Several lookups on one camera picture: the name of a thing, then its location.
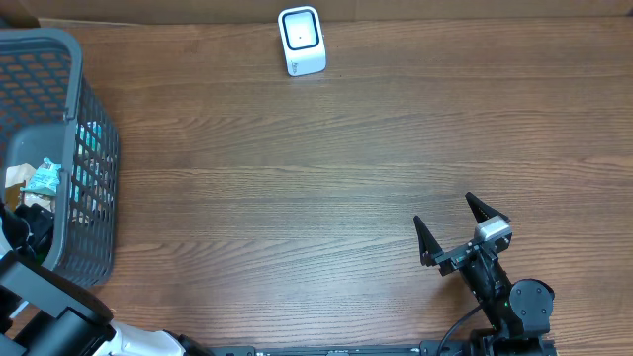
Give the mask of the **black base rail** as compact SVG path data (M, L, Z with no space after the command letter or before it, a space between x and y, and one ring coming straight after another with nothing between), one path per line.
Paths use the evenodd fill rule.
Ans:
M421 341L417 345L374 345L374 346L329 346L329 347L294 347L294 348L255 348L253 346L231 346L209 348L215 356L434 356L440 341ZM484 355L483 351L472 351L468 341L447 341L439 355L467 356ZM545 341L543 351L536 351L535 346L526 350L513 350L502 346L500 351L491 355L545 355L557 356L554 343Z

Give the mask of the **teal wipes packet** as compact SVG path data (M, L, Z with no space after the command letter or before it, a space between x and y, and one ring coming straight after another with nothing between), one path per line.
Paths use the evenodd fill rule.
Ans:
M29 180L23 192L54 197L57 194L57 187L60 184L59 171L62 166L53 163L49 158L45 158L43 163L36 169L34 175Z

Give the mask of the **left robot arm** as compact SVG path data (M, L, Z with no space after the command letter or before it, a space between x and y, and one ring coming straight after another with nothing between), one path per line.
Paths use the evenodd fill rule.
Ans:
M18 252L1 258L3 355L210 355L184 334L114 321L94 295Z

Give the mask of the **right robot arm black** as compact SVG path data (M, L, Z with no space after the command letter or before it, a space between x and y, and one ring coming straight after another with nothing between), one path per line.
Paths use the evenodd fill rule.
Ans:
M443 250L421 217L413 218L420 263L443 276L459 272L477 305L439 341L422 341L421 355L546 356L557 353L545 341L550 332L554 290L538 279L510 281L498 256L510 247L510 217L469 192L466 201L477 222L467 243Z

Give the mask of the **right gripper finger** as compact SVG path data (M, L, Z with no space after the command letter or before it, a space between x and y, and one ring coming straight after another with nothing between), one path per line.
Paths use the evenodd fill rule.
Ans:
M415 216L413 222L417 233L420 262L427 267L435 266L437 258L443 254L443 249L420 216Z
M478 223L482 223L494 217L500 217L504 219L507 223L510 222L510 217L489 206L484 201L480 200L472 192L468 192L465 195L465 198Z

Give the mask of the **beige snack pouch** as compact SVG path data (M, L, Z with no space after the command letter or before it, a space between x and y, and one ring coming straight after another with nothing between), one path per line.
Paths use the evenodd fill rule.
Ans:
M20 205L32 206L38 204L50 212L55 210L55 198L37 193L23 192L36 169L28 163L11 166L5 175L5 203L11 211L15 211Z

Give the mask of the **grey plastic basket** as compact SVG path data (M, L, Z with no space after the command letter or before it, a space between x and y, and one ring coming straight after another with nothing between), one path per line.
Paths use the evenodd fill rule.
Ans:
M118 130L83 75L78 41L58 29L1 33L1 167L59 165L44 266L89 288L114 264Z

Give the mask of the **teal packet behind basket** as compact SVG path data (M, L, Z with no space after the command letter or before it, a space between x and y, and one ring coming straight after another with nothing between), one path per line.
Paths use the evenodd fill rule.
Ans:
M108 165L112 159L105 152L101 141L104 139L103 129L97 122L78 124L79 143L76 154L79 162L74 165L74 177L81 182L83 188L74 188L74 200L87 200L91 211L101 211L112 198L108 192L110 174Z

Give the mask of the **white barcode scanner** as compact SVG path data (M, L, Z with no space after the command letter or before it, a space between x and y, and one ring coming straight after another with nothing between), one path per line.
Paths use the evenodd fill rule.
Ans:
M327 65L324 36L317 10L300 6L283 10L278 27L290 76L324 71Z

